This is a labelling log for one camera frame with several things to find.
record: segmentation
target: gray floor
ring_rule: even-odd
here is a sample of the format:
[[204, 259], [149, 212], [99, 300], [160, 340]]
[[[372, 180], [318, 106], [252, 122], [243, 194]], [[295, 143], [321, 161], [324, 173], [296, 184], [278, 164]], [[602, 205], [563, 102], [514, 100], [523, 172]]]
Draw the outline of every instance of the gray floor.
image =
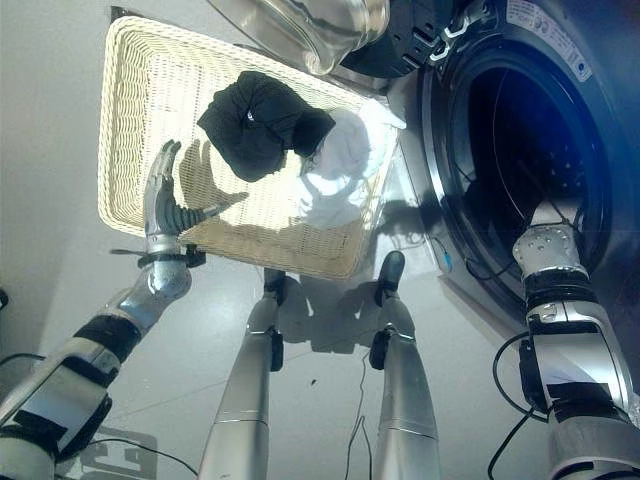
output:
[[[217, 38], [244, 41], [204, 0], [120, 3]], [[108, 250], [136, 249], [140, 240], [104, 226], [96, 209], [108, 5], [0, 2], [0, 282], [12, 300], [0, 315], [2, 356], [50, 352], [136, 276], [131, 258], [110, 256]], [[385, 197], [390, 205], [412, 205], [401, 160], [394, 163]], [[271, 479], [344, 477], [361, 358], [378, 313], [362, 284], [374, 278], [393, 248], [408, 258], [400, 294], [417, 325], [443, 478], [484, 478], [493, 451], [518, 420], [491, 381], [491, 359], [503, 339], [443, 285], [423, 239], [404, 235], [390, 211], [352, 281], [296, 277], [291, 284], [281, 312], [285, 365], [271, 379]], [[101, 434], [155, 445], [197, 465], [244, 322], [261, 294], [262, 273], [210, 257], [193, 275], [189, 295], [169, 308], [125, 364], [111, 389], [114, 408]], [[0, 372], [2, 394], [27, 370], [20, 365]], [[519, 398], [513, 352], [505, 356], [501, 375]], [[363, 413], [375, 441], [381, 373], [367, 368], [364, 389]], [[496, 478], [543, 478], [545, 435], [542, 425], [529, 422], [500, 460]], [[151, 454], [125, 459], [125, 450], [116, 444], [90, 448], [59, 471], [84, 480], [192, 478]], [[350, 478], [367, 478], [366, 472], [366, 444], [359, 435]]]

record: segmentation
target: wicker basket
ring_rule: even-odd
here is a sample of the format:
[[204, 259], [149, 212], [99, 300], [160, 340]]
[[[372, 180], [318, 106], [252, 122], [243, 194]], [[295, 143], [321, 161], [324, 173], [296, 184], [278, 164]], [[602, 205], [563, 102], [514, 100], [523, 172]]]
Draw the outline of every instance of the wicker basket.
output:
[[137, 17], [114, 22], [106, 41], [98, 150], [100, 217], [144, 235], [142, 202], [151, 163], [168, 139], [182, 142], [174, 166], [178, 203], [206, 207], [248, 193], [219, 218], [185, 232], [184, 243], [257, 265], [328, 278], [355, 270], [371, 229], [391, 153], [366, 185], [360, 220], [320, 230], [296, 218], [291, 198], [300, 159], [256, 183], [237, 178], [196, 121], [214, 92], [241, 71], [259, 70], [286, 82], [318, 108], [357, 110], [363, 97], [274, 60], [204, 35]]

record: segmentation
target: white cloth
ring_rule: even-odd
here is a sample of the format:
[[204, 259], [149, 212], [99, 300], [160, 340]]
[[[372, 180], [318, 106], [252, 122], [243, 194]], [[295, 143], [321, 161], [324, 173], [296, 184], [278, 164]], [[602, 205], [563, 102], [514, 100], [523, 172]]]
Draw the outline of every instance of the white cloth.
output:
[[310, 159], [313, 168], [296, 180], [294, 195], [299, 218], [317, 228], [357, 220], [367, 201], [367, 180], [396, 145], [396, 128], [406, 123], [374, 99], [357, 114], [329, 112], [336, 122]]

